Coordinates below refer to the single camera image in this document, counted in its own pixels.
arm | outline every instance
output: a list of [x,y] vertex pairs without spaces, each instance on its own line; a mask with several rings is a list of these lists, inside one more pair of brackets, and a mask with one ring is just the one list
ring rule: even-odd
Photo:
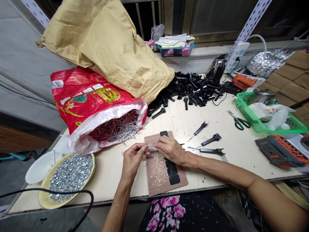
[[153,144],[176,164],[202,169],[221,180],[245,188],[274,231],[303,231],[308,215],[276,187],[258,175],[223,161],[184,151],[176,140],[161,137]]
[[121,179],[102,232],[122,231],[134,178],[143,154],[149,154],[145,152],[147,149],[146,143],[136,143],[124,152]]

red plastic bag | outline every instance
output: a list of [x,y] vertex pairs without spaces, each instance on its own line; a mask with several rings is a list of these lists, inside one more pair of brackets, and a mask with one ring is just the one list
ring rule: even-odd
[[69,148],[76,154],[89,154],[121,142],[98,142],[88,135],[113,118],[135,109],[137,124],[145,122],[145,99],[132,98],[91,69],[77,67],[52,73],[51,87],[56,107],[70,131]]

cardboard box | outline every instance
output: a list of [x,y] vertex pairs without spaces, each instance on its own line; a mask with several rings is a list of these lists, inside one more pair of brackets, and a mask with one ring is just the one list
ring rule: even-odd
[[282,89],[289,83],[292,83],[291,80],[278,75],[277,73],[272,74],[268,79],[266,79],[266,82],[277,87],[278,89]]
[[293,99],[283,95],[282,93],[276,93],[275,99],[278,101],[279,104],[285,105],[285,106],[292,106],[296,104],[297,102],[294,101]]
[[309,69],[309,53],[305,51],[297,51],[286,60],[286,63],[307,70]]
[[267,83],[267,82],[264,82],[263,84],[261,84],[259,87],[258,87],[260,90],[265,90],[265,89],[269,89],[271,90],[272,92],[274,93],[277,93],[279,92],[280,89],[278,89],[277,87]]
[[307,133],[302,134],[302,136],[303,136],[304,138],[308,138],[308,137],[309,137],[309,131],[308,131]]
[[284,64],[281,68],[279,68],[276,73],[280,76],[283,76],[291,81],[296,80],[298,77],[303,75],[306,71],[289,64]]
[[293,83],[309,90],[309,72],[307,71],[306,73],[298,77]]
[[294,83],[290,83],[286,87],[280,89],[280,93],[293,99],[296,102],[301,102],[309,98],[309,91]]
[[309,127],[309,109],[305,106],[302,106],[297,111],[292,113],[299,121],[305,124],[306,127]]

pink flower pattern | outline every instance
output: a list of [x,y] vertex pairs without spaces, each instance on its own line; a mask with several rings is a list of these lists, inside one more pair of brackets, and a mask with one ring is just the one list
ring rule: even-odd
[[154,206],[154,213],[159,211],[159,208],[160,208],[159,204],[156,203],[156,205]]
[[165,228],[165,225],[163,224],[163,226],[162,226],[162,228],[160,229],[159,232],[162,232],[164,230],[164,228]]
[[177,229],[179,229],[179,224],[180,224],[180,221],[177,219],[177,220],[176,220],[176,228],[177,228]]
[[159,214],[156,213],[148,223],[146,231],[155,231],[158,227],[159,220]]
[[157,203],[159,201],[159,199],[155,199],[153,200],[151,203],[154,205],[155,203]]
[[181,206],[181,204],[178,204],[174,207],[174,217],[175,218],[182,218],[183,214],[186,213],[186,209]]
[[162,198],[160,200],[160,204],[158,203],[159,199],[153,200],[152,205],[150,206],[150,213],[153,209],[154,215],[148,223],[146,231],[151,230],[154,232],[157,228],[159,228],[159,232],[162,232],[165,228],[164,220],[166,220],[166,228],[170,227],[170,229],[168,229],[169,231],[176,232],[180,226],[179,218],[182,218],[186,213],[185,207],[182,207],[181,204],[178,204],[179,200],[180,196]]
[[160,200],[161,206],[162,206],[163,208],[166,208],[167,206],[176,205],[176,204],[179,202],[179,199],[180,199],[180,195],[162,198],[162,199]]

white bowl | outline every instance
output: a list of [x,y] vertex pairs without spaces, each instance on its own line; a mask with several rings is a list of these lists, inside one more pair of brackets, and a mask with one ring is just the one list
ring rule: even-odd
[[35,184],[42,181],[50,168],[61,158],[62,154],[57,151],[55,151],[55,157],[54,151],[50,151],[42,155],[28,169],[26,174],[26,182],[28,184]]

